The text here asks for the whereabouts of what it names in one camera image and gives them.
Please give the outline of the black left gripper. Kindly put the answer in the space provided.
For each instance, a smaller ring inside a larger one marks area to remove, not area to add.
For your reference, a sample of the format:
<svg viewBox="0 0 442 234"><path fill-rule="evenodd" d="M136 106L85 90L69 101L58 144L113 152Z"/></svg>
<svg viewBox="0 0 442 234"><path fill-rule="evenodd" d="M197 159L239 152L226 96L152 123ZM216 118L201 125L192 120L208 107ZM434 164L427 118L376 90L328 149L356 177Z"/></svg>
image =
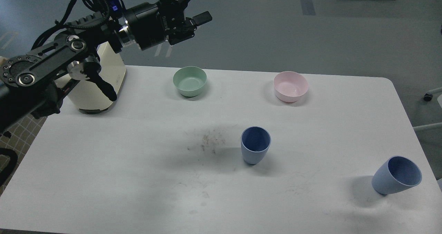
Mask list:
<svg viewBox="0 0 442 234"><path fill-rule="evenodd" d="M146 50L163 42L175 45L194 37L194 32L213 20L205 11L192 18L184 16L191 0L159 0L123 11L123 47L137 44Z"/></svg>

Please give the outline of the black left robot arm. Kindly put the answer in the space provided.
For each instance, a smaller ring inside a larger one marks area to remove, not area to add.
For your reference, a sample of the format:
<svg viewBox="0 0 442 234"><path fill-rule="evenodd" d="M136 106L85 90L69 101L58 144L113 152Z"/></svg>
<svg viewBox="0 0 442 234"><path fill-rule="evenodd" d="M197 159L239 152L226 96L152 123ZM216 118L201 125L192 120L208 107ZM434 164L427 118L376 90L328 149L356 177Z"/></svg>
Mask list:
<svg viewBox="0 0 442 234"><path fill-rule="evenodd" d="M146 50L194 37L212 20L209 12L185 17L191 0L158 0L127 9L123 0L71 0L60 22L43 32L24 55L1 62L1 135L27 115L60 113L63 99L81 80L94 83L110 100L112 85L101 78L99 45L115 53L133 43Z"/></svg>

